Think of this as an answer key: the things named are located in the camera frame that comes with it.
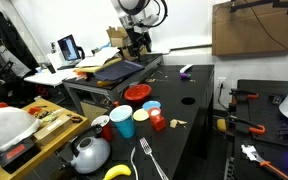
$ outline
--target white wall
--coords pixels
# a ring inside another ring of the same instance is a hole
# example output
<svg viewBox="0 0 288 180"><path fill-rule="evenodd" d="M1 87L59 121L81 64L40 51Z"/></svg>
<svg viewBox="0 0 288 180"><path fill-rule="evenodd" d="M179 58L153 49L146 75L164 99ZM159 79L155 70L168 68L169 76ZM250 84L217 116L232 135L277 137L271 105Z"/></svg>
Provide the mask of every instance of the white wall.
<svg viewBox="0 0 288 180"><path fill-rule="evenodd" d="M11 0L44 55L50 42L73 34L83 48L106 44L108 26L120 26L111 0ZM211 44L212 6L229 0L165 0L168 17L150 30L153 50ZM156 14L151 0L146 14ZM164 15L161 6L160 19Z"/></svg>
<svg viewBox="0 0 288 180"><path fill-rule="evenodd" d="M221 101L226 106L231 101L231 88L236 88L238 79L285 80L288 81L288 53L272 53L252 56L216 57L211 55L211 48L172 51L164 55L165 65L214 64L214 108L222 110L217 102L219 84L224 81Z"/></svg>
<svg viewBox="0 0 288 180"><path fill-rule="evenodd" d="M106 29L120 26L110 0L12 0L44 55L51 42L73 34L77 45L94 49L109 42Z"/></svg>
<svg viewBox="0 0 288 180"><path fill-rule="evenodd" d="M10 0L0 0L0 11L4 14L4 16L6 16L8 20L14 24L36 61L45 62L45 56L43 55L39 46L36 44L30 31L27 29L26 25L21 19L21 16L17 13L12 2Z"/></svg>

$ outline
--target red bowl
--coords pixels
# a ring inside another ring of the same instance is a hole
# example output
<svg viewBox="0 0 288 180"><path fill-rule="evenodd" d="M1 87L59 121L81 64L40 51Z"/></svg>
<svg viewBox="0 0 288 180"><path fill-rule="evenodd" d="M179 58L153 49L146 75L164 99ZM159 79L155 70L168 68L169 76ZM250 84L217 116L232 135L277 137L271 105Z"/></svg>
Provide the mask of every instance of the red bowl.
<svg viewBox="0 0 288 180"><path fill-rule="evenodd" d="M127 89L124 93L124 98L134 103L144 103L151 92L151 86L147 84L138 84Z"/></svg>

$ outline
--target blue cup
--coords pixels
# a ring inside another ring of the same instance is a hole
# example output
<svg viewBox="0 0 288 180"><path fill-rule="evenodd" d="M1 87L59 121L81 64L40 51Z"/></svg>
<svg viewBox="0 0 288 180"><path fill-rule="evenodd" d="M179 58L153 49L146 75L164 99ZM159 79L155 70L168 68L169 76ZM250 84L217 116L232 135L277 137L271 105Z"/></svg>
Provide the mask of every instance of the blue cup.
<svg viewBox="0 0 288 180"><path fill-rule="evenodd" d="M110 119L115 123L124 138L135 135L135 126L132 118L133 109L131 106L118 106L110 113Z"/></svg>

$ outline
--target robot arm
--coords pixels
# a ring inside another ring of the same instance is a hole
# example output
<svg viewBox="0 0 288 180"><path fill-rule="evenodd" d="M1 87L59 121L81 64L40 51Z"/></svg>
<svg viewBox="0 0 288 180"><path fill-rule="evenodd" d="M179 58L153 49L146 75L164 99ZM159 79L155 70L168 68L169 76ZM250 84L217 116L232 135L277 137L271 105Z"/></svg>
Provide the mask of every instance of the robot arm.
<svg viewBox="0 0 288 180"><path fill-rule="evenodd" d="M144 33L149 28L157 27L163 23L167 17L167 5L165 0L160 0L164 6L165 13L163 19L160 23L154 25L159 19L159 13L157 15L152 14L148 17L145 17L144 9L150 3L150 0L112 0L112 4L117 11L118 17L125 29L134 28L134 31L137 33ZM139 17L139 14L144 14L144 18Z"/></svg>
<svg viewBox="0 0 288 180"><path fill-rule="evenodd" d="M151 38L148 33L149 28L157 27L164 22L167 17L168 9L165 0L160 0L164 6L164 16L159 20L160 9L157 14L146 17L144 9L150 3L150 0L111 0L118 14L122 26L126 30L131 44L127 46L132 56L140 56L142 45L146 46L148 52L151 52Z"/></svg>

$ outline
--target computer monitor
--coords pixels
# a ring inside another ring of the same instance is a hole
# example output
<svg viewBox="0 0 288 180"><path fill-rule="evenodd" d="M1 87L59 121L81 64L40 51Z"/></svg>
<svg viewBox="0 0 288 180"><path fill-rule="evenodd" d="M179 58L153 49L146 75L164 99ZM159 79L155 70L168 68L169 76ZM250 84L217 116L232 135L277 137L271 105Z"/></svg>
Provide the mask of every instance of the computer monitor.
<svg viewBox="0 0 288 180"><path fill-rule="evenodd" d="M81 59L78 53L78 47L75 44L73 35L68 35L57 41L66 61L75 61Z"/></svg>

